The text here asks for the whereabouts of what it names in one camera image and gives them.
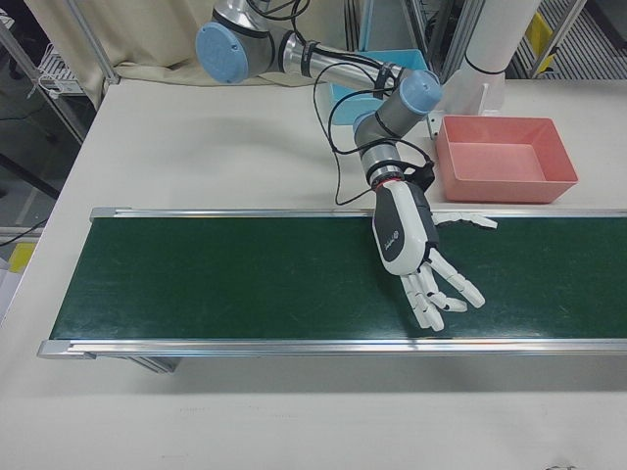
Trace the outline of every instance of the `conveyor leg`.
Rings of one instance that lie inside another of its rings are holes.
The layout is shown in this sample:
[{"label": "conveyor leg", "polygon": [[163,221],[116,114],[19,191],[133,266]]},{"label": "conveyor leg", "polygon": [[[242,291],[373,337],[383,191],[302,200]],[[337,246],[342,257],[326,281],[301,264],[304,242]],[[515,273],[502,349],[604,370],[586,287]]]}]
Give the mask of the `conveyor leg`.
[{"label": "conveyor leg", "polygon": [[180,362],[180,357],[141,357],[132,355],[125,358],[158,374],[170,374],[174,372]]}]

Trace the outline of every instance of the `conveyor belt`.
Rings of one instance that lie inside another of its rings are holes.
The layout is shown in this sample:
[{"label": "conveyor belt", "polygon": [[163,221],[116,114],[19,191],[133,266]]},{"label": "conveyor belt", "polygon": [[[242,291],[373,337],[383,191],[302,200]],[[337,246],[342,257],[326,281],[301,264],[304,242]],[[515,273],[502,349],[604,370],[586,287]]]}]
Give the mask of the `conveyor belt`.
[{"label": "conveyor belt", "polygon": [[487,303],[434,333],[381,266],[367,216],[96,218],[50,339],[627,339],[627,218],[440,233]]}]

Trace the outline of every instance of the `plastic bin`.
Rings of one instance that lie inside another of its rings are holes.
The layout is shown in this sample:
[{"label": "plastic bin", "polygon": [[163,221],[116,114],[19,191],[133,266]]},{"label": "plastic bin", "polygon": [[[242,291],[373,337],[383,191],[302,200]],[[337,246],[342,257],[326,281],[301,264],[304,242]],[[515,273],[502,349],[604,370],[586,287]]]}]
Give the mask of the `plastic bin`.
[{"label": "plastic bin", "polygon": [[450,201],[551,203],[578,181],[548,118],[445,116],[436,147]]},{"label": "plastic bin", "polygon": [[[380,62],[392,62],[406,69],[413,71],[426,71],[427,66],[422,58],[422,53],[417,49],[399,50],[399,51],[369,51],[358,52],[363,56]],[[345,86],[330,83],[329,87],[329,112],[335,104],[349,93],[356,90],[346,88]],[[355,119],[370,111],[375,111],[381,106],[381,100],[373,98],[372,95],[358,95],[345,101],[333,115],[333,124],[335,125],[353,125]]]}]

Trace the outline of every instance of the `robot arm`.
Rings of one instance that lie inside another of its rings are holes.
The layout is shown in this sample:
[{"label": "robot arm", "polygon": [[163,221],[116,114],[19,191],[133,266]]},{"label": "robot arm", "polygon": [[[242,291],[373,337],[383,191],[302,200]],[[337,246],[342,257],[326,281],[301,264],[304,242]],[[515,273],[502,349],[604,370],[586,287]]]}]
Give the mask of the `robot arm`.
[{"label": "robot arm", "polygon": [[[438,308],[466,310],[464,302],[440,293],[432,270],[474,306],[482,306],[485,301],[479,291],[437,251],[437,230],[424,196],[434,179],[432,163],[423,167],[404,163],[396,148],[442,98],[437,77],[429,71],[405,70],[303,41],[295,31],[267,24],[259,11],[267,8],[268,1],[251,5],[252,1],[218,1],[213,20],[198,31],[197,54],[207,73],[223,83],[238,83],[269,71],[315,78],[324,73],[327,81],[355,89],[373,88],[384,101],[376,112],[358,117],[354,131],[366,181],[376,194],[372,230],[383,265],[401,276],[422,328],[444,328]],[[392,92],[389,97],[384,89]],[[406,174],[408,168],[412,174]],[[462,218],[453,215],[445,221]],[[479,216],[470,221],[494,224]]]}]

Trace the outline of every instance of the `blue joint cap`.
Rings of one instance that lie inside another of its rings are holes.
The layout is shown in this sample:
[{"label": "blue joint cap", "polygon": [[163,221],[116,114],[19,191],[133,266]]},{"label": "blue joint cap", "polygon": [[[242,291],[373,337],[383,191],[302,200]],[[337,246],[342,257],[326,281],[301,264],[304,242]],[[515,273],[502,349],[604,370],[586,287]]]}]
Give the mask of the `blue joint cap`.
[{"label": "blue joint cap", "polygon": [[369,118],[374,114],[374,111],[368,111],[367,113],[363,113],[355,118],[355,122],[353,122],[353,133],[357,132],[358,127],[363,122],[364,119]]},{"label": "blue joint cap", "polygon": [[401,82],[403,104],[417,115],[427,115],[442,99],[442,87],[435,73],[416,70]]},{"label": "blue joint cap", "polygon": [[203,69],[220,83],[239,83],[248,77],[242,43],[220,23],[209,22],[198,30],[196,55]]}]

